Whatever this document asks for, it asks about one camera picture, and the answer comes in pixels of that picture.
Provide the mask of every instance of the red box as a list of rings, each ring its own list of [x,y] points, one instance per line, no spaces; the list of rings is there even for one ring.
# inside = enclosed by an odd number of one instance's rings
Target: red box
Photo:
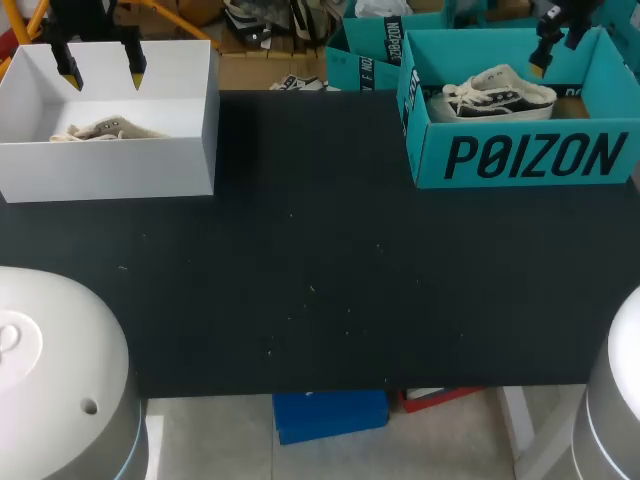
[[[400,390],[398,392],[398,398],[400,399],[400,403],[402,403],[402,406],[407,411],[407,413],[413,413],[424,408],[433,407],[434,405],[448,402],[449,400],[470,395],[480,390],[484,390],[484,387],[444,389],[442,392],[435,392],[431,395],[416,398],[415,400],[408,400],[406,398],[406,392],[404,390]]]

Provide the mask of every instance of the screw hole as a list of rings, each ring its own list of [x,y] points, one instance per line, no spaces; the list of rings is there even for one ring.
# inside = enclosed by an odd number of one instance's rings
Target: screw hole
[[[95,415],[98,413],[98,404],[90,398],[85,398],[80,402],[80,408],[87,415]]]

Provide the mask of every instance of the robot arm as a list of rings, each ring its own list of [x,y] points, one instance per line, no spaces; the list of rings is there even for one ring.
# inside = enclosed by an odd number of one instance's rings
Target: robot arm
[[[129,58],[129,70],[136,89],[140,88],[147,61],[140,45],[138,27],[114,25],[117,0],[105,6],[102,0],[51,0],[50,21],[43,27],[43,38],[51,45],[58,72],[76,89],[83,81],[67,42],[79,36],[83,42],[119,41]]]
[[[557,0],[556,5],[543,15],[538,23],[537,33],[540,44],[533,52],[529,61],[533,73],[544,77],[547,68],[553,60],[551,49],[565,35],[560,30],[569,25],[569,34],[565,45],[575,50],[584,34],[591,28],[591,14],[600,6],[603,0]]]

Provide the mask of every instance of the teal box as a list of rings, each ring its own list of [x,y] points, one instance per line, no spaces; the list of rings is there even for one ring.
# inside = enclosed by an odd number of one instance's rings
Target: teal box
[[[634,72],[640,72],[640,4],[638,1],[604,2],[593,20],[594,23],[607,29],[629,68]]]
[[[349,51],[344,29],[327,43],[327,80],[340,90],[397,90],[400,67]]]
[[[640,86],[609,35],[593,28],[575,51],[557,45],[543,82],[528,73],[537,45],[533,29],[407,33],[397,101],[419,188],[627,181],[640,157]],[[503,63],[559,96],[580,95],[590,118],[430,123],[428,92]]]
[[[455,0],[443,0],[442,10],[403,17],[357,18],[356,0],[349,0],[344,29],[351,52],[394,65],[402,60],[402,40],[408,30],[452,28]]]

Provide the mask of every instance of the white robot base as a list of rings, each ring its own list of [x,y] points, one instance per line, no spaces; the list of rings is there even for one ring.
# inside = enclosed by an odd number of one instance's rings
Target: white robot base
[[[0,412],[3,478],[145,478],[147,431],[124,334],[77,282],[0,267]]]

